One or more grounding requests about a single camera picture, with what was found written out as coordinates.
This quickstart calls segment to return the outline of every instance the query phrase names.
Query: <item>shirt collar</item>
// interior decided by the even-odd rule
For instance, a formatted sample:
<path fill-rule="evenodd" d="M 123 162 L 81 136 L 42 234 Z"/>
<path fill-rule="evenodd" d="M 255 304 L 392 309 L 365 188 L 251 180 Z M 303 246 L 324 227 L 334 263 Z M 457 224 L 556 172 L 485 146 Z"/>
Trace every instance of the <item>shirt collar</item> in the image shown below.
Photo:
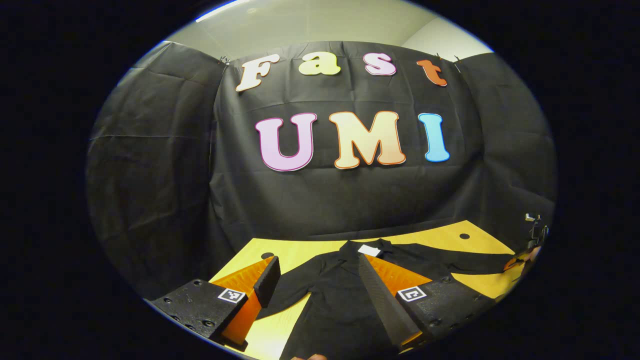
<path fill-rule="evenodd" d="M 348 240 L 339 250 L 339 259 L 344 261 L 358 261 L 358 249 L 362 245 L 375 247 L 383 252 L 393 253 L 394 247 L 391 242 L 384 239 L 377 239 L 375 241 L 368 241 L 365 243 Z"/>

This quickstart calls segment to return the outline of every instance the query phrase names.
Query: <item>orange letter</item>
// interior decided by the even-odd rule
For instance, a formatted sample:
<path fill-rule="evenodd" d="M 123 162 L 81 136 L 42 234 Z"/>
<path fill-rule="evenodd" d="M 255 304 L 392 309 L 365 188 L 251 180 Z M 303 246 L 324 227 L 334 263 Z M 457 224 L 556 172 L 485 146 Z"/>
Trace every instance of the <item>orange letter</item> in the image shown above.
<path fill-rule="evenodd" d="M 358 149 L 362 159 L 371 165 L 378 150 L 378 162 L 382 165 L 402 164 L 406 156 L 400 149 L 396 122 L 398 114 L 393 111 L 379 111 L 373 118 L 371 130 L 367 130 L 358 117 L 350 111 L 342 111 L 329 115 L 329 121 L 338 129 L 338 143 L 340 157 L 335 161 L 335 167 L 346 169 L 355 168 L 360 160 L 353 153 L 353 146 Z"/>
<path fill-rule="evenodd" d="M 447 86 L 447 80 L 441 79 L 438 76 L 438 72 L 442 72 L 439 67 L 433 65 L 429 60 L 421 60 L 417 62 L 424 69 L 424 73 L 427 74 L 427 78 L 431 80 L 432 83 L 440 86 Z"/>
<path fill-rule="evenodd" d="M 255 88 L 260 85 L 262 80 L 256 78 L 258 74 L 262 77 L 267 76 L 271 68 L 270 63 L 277 63 L 278 60 L 280 60 L 280 55 L 273 54 L 242 64 L 244 71 L 242 73 L 242 80 L 240 80 L 240 85 L 236 87 L 236 91 L 245 91 L 246 89 Z"/>

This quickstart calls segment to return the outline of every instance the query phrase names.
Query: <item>ceiling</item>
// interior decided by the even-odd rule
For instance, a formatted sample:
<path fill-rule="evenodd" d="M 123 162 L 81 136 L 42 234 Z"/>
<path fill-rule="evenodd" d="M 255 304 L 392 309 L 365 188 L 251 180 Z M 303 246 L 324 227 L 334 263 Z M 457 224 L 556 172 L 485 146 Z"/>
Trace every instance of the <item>ceiling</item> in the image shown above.
<path fill-rule="evenodd" d="M 402 46 L 438 15 L 403 0 L 241 0 L 167 38 L 230 60 L 283 45 L 363 41 Z"/>

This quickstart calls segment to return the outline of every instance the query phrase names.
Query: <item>white label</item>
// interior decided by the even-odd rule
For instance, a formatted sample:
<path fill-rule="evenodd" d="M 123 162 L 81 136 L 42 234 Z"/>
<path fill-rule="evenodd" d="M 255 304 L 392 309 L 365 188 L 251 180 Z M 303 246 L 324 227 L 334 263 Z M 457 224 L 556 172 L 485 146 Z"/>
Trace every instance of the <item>white label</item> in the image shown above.
<path fill-rule="evenodd" d="M 233 302 L 234 304 L 237 304 L 243 297 L 244 293 L 231 289 L 225 289 L 222 294 L 218 295 L 218 299 Z"/>
<path fill-rule="evenodd" d="M 404 290 L 398 290 L 398 294 L 400 294 L 400 297 L 403 298 L 404 301 L 414 301 L 414 300 L 421 299 L 421 298 L 427 296 L 417 286 L 414 286 L 414 287 L 408 288 L 408 289 L 404 289 Z"/>
<path fill-rule="evenodd" d="M 380 250 L 378 250 L 378 249 L 376 249 L 374 247 L 362 245 L 360 247 L 360 250 L 358 250 L 358 252 L 361 252 L 362 254 L 367 254 L 367 255 L 370 255 L 370 256 L 378 256 L 378 254 L 380 253 Z"/>

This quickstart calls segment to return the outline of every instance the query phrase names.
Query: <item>ceiling light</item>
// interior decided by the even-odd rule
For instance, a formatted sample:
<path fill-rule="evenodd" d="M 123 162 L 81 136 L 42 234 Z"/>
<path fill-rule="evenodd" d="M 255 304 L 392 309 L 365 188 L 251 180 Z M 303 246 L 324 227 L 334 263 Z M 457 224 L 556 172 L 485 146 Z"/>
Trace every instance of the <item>ceiling light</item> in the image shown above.
<path fill-rule="evenodd" d="M 213 15 L 216 15 L 217 13 L 222 12 L 223 10 L 226 10 L 226 9 L 234 7 L 235 5 L 242 4 L 242 3 L 248 3 L 248 2 L 249 2 L 249 0 L 235 0 L 235 1 L 232 1 L 229 4 L 223 5 L 223 6 L 219 7 L 219 8 L 217 8 L 217 9 L 214 9 L 214 10 L 202 15 L 201 17 L 196 19 L 196 22 L 200 22 L 200 21 L 203 21 L 205 19 L 208 19 L 209 17 L 212 17 Z"/>

